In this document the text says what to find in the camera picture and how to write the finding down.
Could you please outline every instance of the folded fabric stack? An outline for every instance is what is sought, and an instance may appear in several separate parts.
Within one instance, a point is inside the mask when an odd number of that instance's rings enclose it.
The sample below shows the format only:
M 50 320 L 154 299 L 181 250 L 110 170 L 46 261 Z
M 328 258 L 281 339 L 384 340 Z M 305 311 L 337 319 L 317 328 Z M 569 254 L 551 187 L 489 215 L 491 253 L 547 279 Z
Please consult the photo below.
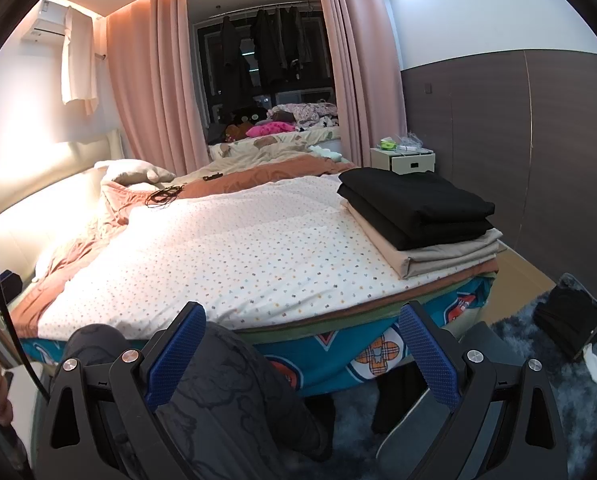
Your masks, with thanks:
M 340 179 L 345 206 L 402 278 L 500 250 L 501 232 L 486 220 L 495 205 L 430 171 L 357 168 Z

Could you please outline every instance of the beige folded cloth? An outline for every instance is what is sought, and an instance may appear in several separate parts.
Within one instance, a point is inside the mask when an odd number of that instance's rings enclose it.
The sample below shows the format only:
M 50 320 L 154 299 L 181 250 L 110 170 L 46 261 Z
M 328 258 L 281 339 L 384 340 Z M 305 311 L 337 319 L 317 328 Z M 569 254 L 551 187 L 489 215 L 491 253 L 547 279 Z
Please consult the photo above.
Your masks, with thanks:
M 343 200 L 343 205 L 349 209 L 363 232 L 401 278 L 447 269 L 486 256 L 494 256 L 503 250 L 497 241 L 503 234 L 497 229 L 490 229 L 482 237 L 467 242 L 397 251 L 347 200 Z

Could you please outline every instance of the wooden floor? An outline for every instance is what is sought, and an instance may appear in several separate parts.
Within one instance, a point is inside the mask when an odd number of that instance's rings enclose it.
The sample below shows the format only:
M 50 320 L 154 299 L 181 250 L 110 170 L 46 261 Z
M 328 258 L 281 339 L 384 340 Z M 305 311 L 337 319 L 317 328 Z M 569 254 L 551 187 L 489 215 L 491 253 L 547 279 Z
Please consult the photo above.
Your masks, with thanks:
M 539 294 L 554 287 L 554 282 L 512 250 L 496 256 L 499 273 L 480 319 L 492 324 L 509 317 Z

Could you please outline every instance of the black shoe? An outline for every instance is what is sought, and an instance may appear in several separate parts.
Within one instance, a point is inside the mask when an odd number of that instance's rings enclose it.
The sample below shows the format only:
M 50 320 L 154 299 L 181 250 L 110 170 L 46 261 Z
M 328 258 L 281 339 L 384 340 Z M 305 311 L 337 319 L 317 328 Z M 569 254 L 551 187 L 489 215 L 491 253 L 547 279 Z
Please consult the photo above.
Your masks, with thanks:
M 333 452 L 336 420 L 335 401 L 329 394 L 306 397 L 304 401 L 309 412 L 323 425 L 327 433 L 325 449 L 323 449 L 323 452 L 319 456 L 312 457 L 312 460 L 315 462 L 325 462 L 332 456 Z

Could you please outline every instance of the clothes rack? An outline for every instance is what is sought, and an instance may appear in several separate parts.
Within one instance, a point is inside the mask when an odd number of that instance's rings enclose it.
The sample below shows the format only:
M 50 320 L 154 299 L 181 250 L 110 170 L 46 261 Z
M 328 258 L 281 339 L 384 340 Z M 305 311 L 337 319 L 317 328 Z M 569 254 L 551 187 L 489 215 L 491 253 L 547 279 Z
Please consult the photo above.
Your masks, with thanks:
M 214 14 L 213 16 L 210 16 L 209 18 L 205 18 L 201 22 L 197 22 L 194 25 L 197 28 L 201 28 L 202 26 L 208 25 L 208 22 L 211 22 L 218 18 L 223 18 L 224 16 L 230 16 L 232 14 L 241 14 L 243 12 L 250 12 L 250 11 L 258 12 L 259 9 L 269 10 L 269 9 L 275 9 L 276 7 L 284 7 L 284 6 L 307 6 L 309 9 L 309 12 L 313 12 L 313 10 L 314 10 L 313 4 L 310 3 L 309 1 L 305 1 L 305 0 L 299 0 L 299 1 L 295 1 L 295 2 L 280 2 L 277 4 L 259 5 L 259 6 L 253 6 L 253 7 L 245 7 L 243 9 L 230 10 L 229 12 L 221 12 L 219 14 Z

